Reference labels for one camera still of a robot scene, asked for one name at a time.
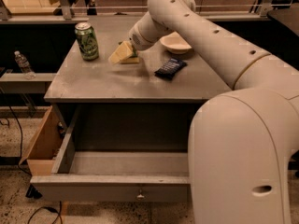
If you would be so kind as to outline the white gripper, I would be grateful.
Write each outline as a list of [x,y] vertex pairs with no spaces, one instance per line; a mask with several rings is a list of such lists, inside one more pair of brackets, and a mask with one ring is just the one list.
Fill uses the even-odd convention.
[[131,43],[129,41],[121,42],[109,56],[108,61],[112,64],[126,63],[135,54],[134,48],[137,50],[149,49],[164,35],[165,28],[147,12],[129,31]]

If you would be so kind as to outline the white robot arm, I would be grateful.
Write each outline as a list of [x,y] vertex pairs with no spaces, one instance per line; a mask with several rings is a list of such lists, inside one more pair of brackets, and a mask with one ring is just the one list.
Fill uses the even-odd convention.
[[192,120],[196,224],[292,224],[288,163],[299,147],[299,76],[268,51],[195,14],[194,0],[148,0],[111,63],[179,33],[230,87]]

